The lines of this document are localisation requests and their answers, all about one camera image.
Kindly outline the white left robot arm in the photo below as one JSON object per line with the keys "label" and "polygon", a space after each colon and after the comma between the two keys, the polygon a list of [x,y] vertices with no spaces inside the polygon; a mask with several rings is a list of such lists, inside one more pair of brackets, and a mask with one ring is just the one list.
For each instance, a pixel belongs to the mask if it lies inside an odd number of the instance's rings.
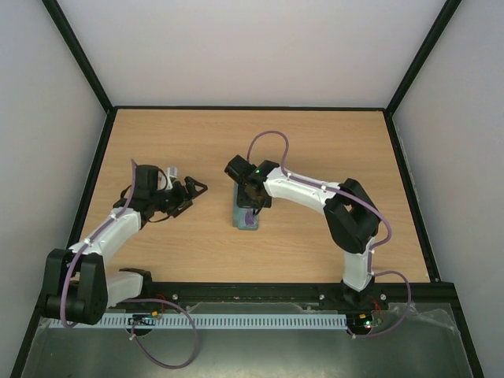
{"label": "white left robot arm", "polygon": [[178,217],[207,190],[190,176],[178,180],[156,165],[133,162],[132,181],[106,219],[78,243],[48,254],[37,301],[41,315],[66,328],[94,325],[108,308],[139,297],[149,272],[122,269],[108,277],[106,266],[134,234],[154,222],[157,213],[163,220]]}

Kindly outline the grey-blue glasses case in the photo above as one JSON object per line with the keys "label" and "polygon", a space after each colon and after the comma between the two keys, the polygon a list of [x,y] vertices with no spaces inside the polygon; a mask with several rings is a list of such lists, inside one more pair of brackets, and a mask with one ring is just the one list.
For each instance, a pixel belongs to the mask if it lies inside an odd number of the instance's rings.
{"label": "grey-blue glasses case", "polygon": [[232,199],[232,226],[242,231],[255,231],[259,228],[258,216],[254,215],[252,209],[238,207],[240,195],[239,185],[234,184]]}

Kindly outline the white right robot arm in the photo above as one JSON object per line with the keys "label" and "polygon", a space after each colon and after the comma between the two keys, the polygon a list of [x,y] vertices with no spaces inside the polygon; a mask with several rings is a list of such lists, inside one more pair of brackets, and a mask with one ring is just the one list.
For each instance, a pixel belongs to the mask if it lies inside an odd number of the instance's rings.
{"label": "white right robot arm", "polygon": [[324,182],[297,175],[274,161],[253,165],[239,155],[224,172],[237,185],[235,205],[248,212],[248,222],[271,207],[274,198],[324,215],[332,240],[344,254],[342,300],[355,309],[370,300],[374,283],[371,255],[382,220],[358,181]]}

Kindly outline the pink sunglasses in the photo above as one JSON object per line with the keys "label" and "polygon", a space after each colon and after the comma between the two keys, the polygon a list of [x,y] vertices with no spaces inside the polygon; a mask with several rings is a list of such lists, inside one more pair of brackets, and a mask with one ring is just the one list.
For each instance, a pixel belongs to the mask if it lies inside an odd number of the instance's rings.
{"label": "pink sunglasses", "polygon": [[243,215],[244,228],[256,228],[258,226],[258,217],[252,209],[247,209]]}

